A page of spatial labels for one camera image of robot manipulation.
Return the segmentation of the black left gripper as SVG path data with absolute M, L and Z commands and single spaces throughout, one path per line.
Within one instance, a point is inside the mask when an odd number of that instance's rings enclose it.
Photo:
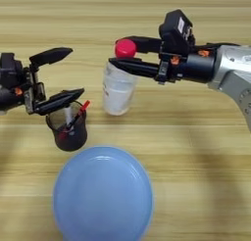
M 58 47 L 31 56 L 31 65 L 23 69 L 22 82 L 11 88 L 0 88 L 0 111 L 7 112 L 18 106 L 25 106 L 28 114 L 46 116 L 77 100 L 84 92 L 83 88 L 64 90 L 46 101 L 44 84 L 37 77 L 38 67 L 62 61 L 72 52 L 72 48 Z

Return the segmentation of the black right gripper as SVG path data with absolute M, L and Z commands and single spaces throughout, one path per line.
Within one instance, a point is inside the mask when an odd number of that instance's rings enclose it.
M 195 47 L 171 49 L 162 40 L 146 36 L 127 36 L 134 52 L 159 53 L 160 65 L 142 62 L 139 59 L 110 58 L 109 62 L 124 72 L 153 78 L 160 83 L 185 79 L 207 83 L 213 77 L 215 56 L 209 51 L 199 51 Z

